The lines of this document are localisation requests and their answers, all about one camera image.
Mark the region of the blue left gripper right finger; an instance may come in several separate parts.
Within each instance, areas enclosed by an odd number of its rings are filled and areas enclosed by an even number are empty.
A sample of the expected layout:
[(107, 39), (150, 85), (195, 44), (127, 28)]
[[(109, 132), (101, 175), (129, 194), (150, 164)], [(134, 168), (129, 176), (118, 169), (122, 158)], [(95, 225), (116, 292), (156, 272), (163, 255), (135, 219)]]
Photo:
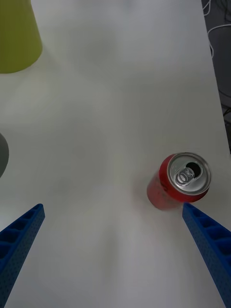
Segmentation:
[(184, 219), (223, 300), (231, 307), (231, 232), (193, 205), (185, 203)]

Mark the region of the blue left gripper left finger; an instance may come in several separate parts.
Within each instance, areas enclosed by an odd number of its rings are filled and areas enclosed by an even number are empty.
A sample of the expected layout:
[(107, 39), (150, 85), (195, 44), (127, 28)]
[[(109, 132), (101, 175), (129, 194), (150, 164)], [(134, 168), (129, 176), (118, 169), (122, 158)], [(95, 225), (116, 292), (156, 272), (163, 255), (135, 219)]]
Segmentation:
[(44, 219), (44, 207), (37, 204), (0, 232), (1, 308), (8, 300)]

